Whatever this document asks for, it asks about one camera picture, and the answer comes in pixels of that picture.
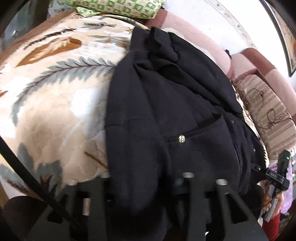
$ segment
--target green checkered cloth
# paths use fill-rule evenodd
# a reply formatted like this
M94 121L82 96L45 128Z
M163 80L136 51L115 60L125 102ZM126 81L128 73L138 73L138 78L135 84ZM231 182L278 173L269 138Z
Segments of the green checkered cloth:
M110 13L129 18L155 18L166 0L75 0L75 7L84 17Z

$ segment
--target zipper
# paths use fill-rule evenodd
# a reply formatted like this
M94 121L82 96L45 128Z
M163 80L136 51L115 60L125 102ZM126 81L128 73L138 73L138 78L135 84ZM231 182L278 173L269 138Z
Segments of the zipper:
M237 163L238 163L238 165L239 165L239 173L241 173L241 172L240 172L240 163L239 163L239 157L238 157L238 155L237 155L237 150L236 150L236 148L235 148L235 145L234 145L234 144L233 144L233 147L234 147L235 155L236 155L236 157L237 157Z
M13 51L7 58L6 60L3 61L3 63L0 65L0 69L7 64L8 60L11 58L11 56L18 51L19 49L21 49L22 47L24 47L25 45L27 45L29 42L37 39L38 37L40 37L41 35L43 35L46 31L53 29L54 27L56 27L57 25L59 25L62 21L64 21L65 19L68 19L70 17L73 17L74 15L76 15L76 12L73 12L71 14L69 14L68 16L62 18L61 20L59 20L57 23L55 23L54 25L52 25L50 28L46 29L45 31L39 33L38 35L36 35L35 37L29 39L27 42L24 42L22 45L20 45L15 51Z

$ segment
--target purple cloth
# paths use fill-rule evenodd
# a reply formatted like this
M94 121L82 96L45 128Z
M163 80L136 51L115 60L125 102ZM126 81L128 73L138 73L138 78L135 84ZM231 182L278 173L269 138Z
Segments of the purple cloth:
M268 168L270 168L271 170L273 171L277 171L277 163L272 165L272 166L269 166ZM284 191L284 203L283 205L281 206L281 213L286 213L291 205L292 205L292 202L293 202L293 177L292 177L292 163L289 162L289 168L288 168L288 173L287 173L287 179L290 181L290 186L288 188L287 191Z

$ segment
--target red sweater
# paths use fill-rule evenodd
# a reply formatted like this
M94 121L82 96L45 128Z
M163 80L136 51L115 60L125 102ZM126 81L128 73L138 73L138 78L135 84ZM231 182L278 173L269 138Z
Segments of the red sweater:
M268 222L263 221L263 230L265 231L269 241L275 241L279 235L279 217L280 213Z

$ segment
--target snap button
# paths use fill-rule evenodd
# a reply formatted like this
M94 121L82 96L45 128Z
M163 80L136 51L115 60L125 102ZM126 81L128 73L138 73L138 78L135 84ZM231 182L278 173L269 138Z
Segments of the snap button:
M186 138L185 138L184 135L180 135L180 136L178 137L178 141L179 141L180 143L184 143L185 140L186 140Z

